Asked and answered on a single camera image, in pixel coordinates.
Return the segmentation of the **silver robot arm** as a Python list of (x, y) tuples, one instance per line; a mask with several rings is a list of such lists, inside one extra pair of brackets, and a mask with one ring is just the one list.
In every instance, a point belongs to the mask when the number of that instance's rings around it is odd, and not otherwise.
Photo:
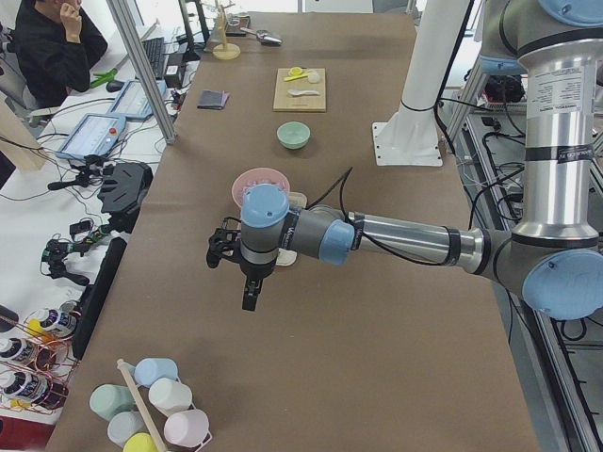
[(529, 78), (523, 213), (510, 231), (460, 231), (332, 209), (294, 208), (274, 185), (244, 196), (236, 258), (253, 310), (279, 250), (339, 265), (378, 248), (428, 266), (460, 266), (500, 283), (558, 320), (602, 305), (598, 232), (587, 220), (594, 156), (595, 75), (602, 58), (598, 1), (490, 1), (481, 56), (515, 59)]

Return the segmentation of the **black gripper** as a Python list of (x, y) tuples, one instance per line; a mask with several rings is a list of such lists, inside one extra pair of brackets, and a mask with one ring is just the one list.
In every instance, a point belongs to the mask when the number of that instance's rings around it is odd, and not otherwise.
[(242, 259), (239, 266), (247, 278), (243, 291), (242, 309), (254, 312), (258, 297), (262, 290), (262, 280), (273, 272), (274, 261), (265, 264), (255, 264), (246, 259)]

